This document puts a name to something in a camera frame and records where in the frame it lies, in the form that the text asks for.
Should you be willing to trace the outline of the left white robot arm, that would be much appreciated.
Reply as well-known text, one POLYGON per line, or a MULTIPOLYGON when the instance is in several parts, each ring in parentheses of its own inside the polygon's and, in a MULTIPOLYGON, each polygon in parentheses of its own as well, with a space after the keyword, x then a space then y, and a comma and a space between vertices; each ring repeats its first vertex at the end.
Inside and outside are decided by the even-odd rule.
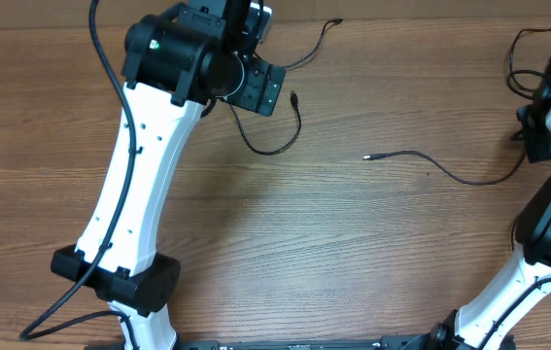
POLYGON ((109 304, 126 349, 176 345, 167 303, 180 265, 156 249, 162 208, 208 103, 273 113, 286 71, 255 57, 271 20, 259 1, 188 1, 126 33, 121 126, 103 189, 84 233, 51 262, 109 304))

